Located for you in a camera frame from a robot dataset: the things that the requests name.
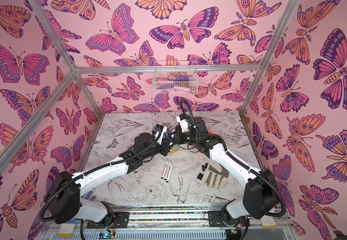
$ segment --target wire basket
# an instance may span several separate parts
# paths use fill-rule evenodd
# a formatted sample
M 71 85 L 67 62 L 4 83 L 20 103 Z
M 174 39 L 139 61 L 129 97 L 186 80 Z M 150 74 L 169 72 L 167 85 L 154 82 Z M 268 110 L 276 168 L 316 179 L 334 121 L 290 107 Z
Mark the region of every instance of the wire basket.
M 155 62 L 153 92 L 197 93 L 199 86 L 197 62 L 175 61 L 177 65 L 171 65 L 170 68 L 166 67 L 167 63 L 168 61 Z

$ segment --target metal bar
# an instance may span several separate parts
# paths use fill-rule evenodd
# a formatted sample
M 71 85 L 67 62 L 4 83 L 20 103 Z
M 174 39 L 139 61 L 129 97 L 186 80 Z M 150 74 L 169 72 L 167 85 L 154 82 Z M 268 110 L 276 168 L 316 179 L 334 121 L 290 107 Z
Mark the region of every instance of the metal bar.
M 298 3 L 299 3 L 299 0 L 289 0 L 287 2 L 287 5 L 283 11 L 283 14 L 279 18 L 276 30 L 274 31 L 271 41 L 269 42 L 266 53 L 264 54 L 264 57 L 261 60 L 262 68 L 258 74 L 255 74 L 255 77 L 251 83 L 251 86 L 249 87 L 249 90 L 244 99 L 244 102 L 241 105 L 240 116 L 243 116 L 246 109 L 248 108 L 249 102 L 251 101 L 257 86 L 259 85 L 262 77 L 264 76 L 266 68 L 269 65 L 269 62 L 271 61 L 272 55 L 276 51 L 277 45 L 279 44 L 281 37 L 283 36 L 283 33 L 286 31 L 286 28 L 289 24 L 289 21 L 291 20 L 293 16 L 293 12 L 297 8 Z
M 159 66 L 162 71 L 190 71 L 189 66 Z M 225 64 L 225 65 L 198 65 L 198 71 L 259 71 L 261 69 L 260 64 Z M 153 73 L 155 66 L 139 66 L 139 67 L 81 67 L 76 68 L 77 74 L 87 73 Z
M 41 22 L 41 25 L 43 25 L 44 29 L 46 30 L 49 38 L 51 39 L 53 45 L 59 52 L 62 60 L 64 61 L 65 65 L 70 71 L 74 71 L 76 65 L 72 61 L 69 53 L 64 47 L 63 42 L 61 41 L 59 35 L 57 34 L 55 28 L 53 27 L 51 21 L 49 20 L 46 12 L 44 11 L 44 8 L 41 6 L 39 0 L 28 0 L 29 4 L 31 5 L 33 12 L 35 13 L 37 19 Z
M 77 75 L 76 82 L 80 86 L 80 89 L 83 91 L 85 98 L 91 105 L 92 109 L 95 111 L 97 117 L 100 118 L 103 114 L 100 112 L 99 106 L 96 104 L 94 97 L 92 96 L 91 92 L 88 90 L 87 85 L 85 84 L 85 82 L 83 81 L 80 75 Z
M 31 116 L 27 123 L 14 136 L 12 141 L 0 153 L 0 174 L 7 167 L 9 162 L 15 156 L 17 151 L 23 146 L 24 142 L 33 134 L 37 126 L 42 122 L 46 114 L 51 110 L 51 107 L 59 99 L 63 91 L 68 87 L 74 79 L 75 74 L 69 73 L 64 80 L 57 85 L 51 95 L 44 101 L 38 110 Z

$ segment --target white glove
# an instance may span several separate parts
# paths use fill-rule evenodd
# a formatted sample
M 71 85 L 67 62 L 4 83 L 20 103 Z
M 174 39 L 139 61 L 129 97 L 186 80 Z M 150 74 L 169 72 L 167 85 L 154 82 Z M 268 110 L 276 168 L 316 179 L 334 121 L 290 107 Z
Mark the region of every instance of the white glove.
M 202 181 L 209 187 L 223 189 L 227 183 L 229 172 L 218 162 L 211 160 L 204 173 Z

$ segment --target white marker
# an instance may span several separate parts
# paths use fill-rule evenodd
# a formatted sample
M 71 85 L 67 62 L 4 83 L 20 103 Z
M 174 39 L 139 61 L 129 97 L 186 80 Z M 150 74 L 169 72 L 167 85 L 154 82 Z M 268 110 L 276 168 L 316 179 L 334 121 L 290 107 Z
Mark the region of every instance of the white marker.
M 168 176 L 169 176 L 171 170 L 172 170 L 172 162 L 170 162 L 170 164 L 169 164 L 169 166 L 168 166 L 167 172 L 166 172 L 166 174 L 165 174 L 165 176 L 164 176 L 164 180 L 167 180 L 167 179 L 168 179 Z
M 168 181 L 170 180 L 170 178 L 171 178 L 172 170 L 173 170 L 173 162 L 171 163 L 171 166 L 170 166 L 170 172 L 168 173 L 167 182 L 168 182 Z
M 161 176 L 161 179 L 164 178 L 164 175 L 165 175 L 165 173 L 166 173 L 166 171 L 168 169 L 168 163 L 169 163 L 169 161 L 167 160 L 167 162 L 165 163 L 165 167 L 164 167 L 164 171 L 163 171 L 163 175 Z

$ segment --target floral drawing tablecloth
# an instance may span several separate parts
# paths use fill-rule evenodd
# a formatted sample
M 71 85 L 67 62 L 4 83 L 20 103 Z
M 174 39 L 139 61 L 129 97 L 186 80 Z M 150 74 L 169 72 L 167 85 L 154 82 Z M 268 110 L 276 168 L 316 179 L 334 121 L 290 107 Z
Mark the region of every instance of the floral drawing tablecloth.
M 85 169 L 104 164 L 133 145 L 142 132 L 151 132 L 157 124 L 173 129 L 178 113 L 115 113 L 107 114 L 97 135 Z M 220 135 L 228 148 L 252 166 L 259 167 L 246 130 L 237 111 L 195 112 L 202 117 L 208 129 Z M 169 183 L 161 179 L 167 160 L 173 162 Z M 188 150 L 164 157 L 156 155 L 137 170 L 110 180 L 93 189 L 97 200 L 114 205 L 193 205 L 228 202 L 241 198 L 242 185 L 230 174 L 224 189 L 207 187 L 196 177 L 202 165 L 210 159 Z

